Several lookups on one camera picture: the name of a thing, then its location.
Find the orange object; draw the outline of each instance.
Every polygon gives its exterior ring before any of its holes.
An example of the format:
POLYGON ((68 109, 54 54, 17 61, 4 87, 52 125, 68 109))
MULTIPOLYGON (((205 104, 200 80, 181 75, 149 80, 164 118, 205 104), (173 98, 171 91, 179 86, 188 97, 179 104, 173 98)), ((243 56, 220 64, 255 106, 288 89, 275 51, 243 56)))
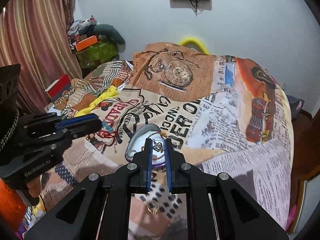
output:
POLYGON ((75 35, 75 41, 76 41, 76 44, 78 44, 80 42, 80 34, 76 34, 75 35))
POLYGON ((91 36, 83 41, 80 41, 78 44, 76 44, 76 50, 80 51, 97 42, 98 42, 97 36, 91 36))
POLYGON ((22 222, 27 206, 15 190, 10 189, 0 179, 0 214, 7 221, 13 232, 16 232, 22 222))

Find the polka dot fabric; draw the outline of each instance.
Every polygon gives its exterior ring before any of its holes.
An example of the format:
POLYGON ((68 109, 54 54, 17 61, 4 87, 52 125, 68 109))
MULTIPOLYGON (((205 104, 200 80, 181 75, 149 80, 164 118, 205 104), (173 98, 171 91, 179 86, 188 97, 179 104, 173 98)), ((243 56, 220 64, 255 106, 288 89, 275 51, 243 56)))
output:
POLYGON ((145 204, 148 204, 151 200, 157 201, 159 203, 159 211, 165 213, 172 221, 187 217, 185 194, 171 194, 166 187, 157 182, 151 183, 148 194, 132 194, 132 197, 140 199, 145 204))
POLYGON ((72 176, 70 171, 63 165, 63 163, 59 163, 55 168, 54 171, 64 179, 70 186, 76 187, 79 182, 76 181, 75 177, 72 176))

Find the metal screw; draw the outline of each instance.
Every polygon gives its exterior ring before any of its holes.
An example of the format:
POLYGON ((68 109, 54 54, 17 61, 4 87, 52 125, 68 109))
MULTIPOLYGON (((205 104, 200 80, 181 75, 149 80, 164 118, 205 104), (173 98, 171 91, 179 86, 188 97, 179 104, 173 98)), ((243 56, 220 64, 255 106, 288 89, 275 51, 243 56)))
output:
POLYGON ((183 170, 188 170, 191 168, 191 165, 189 163, 183 163, 183 164, 181 164, 181 168, 183 170))
POLYGON ((219 174, 219 177, 220 177, 220 179, 222 179, 222 180, 227 180, 227 179, 229 179, 229 175, 226 174, 225 172, 220 173, 220 174, 219 174))
POLYGON ((52 150, 54 150, 56 147, 57 147, 57 145, 56 145, 55 143, 53 143, 52 145, 50 145, 50 148, 51 148, 52 150))
POLYGON ((98 179, 98 178, 99 178, 99 175, 98 175, 97 173, 91 173, 91 174, 89 175, 89 180, 94 181, 94 180, 96 180, 96 179, 98 179))
POLYGON ((137 168, 137 165, 135 163, 129 163, 127 165, 127 168, 132 171, 132 170, 135 170, 137 168))

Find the yellow cloth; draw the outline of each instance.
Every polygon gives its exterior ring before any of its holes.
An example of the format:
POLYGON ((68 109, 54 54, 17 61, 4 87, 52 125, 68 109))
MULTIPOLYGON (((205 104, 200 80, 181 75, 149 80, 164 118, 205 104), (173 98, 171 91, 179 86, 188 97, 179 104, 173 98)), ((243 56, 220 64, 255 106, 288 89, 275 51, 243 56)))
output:
POLYGON ((119 94, 118 89, 115 86, 111 86, 107 89, 106 92, 102 93, 97 99, 90 103, 90 106, 80 110, 76 113, 75 117, 89 114, 92 109, 94 109, 101 101, 114 98, 119 94))

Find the striped curtain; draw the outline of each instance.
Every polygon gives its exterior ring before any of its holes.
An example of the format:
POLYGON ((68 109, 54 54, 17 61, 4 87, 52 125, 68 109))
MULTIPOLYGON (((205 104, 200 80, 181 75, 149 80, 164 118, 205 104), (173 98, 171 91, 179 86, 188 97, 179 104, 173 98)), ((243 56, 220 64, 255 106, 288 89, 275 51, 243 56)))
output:
POLYGON ((82 76, 67 25, 63 0, 10 0, 0 15, 0 66, 21 64, 17 103, 25 111, 44 112, 44 90, 63 74, 82 76))

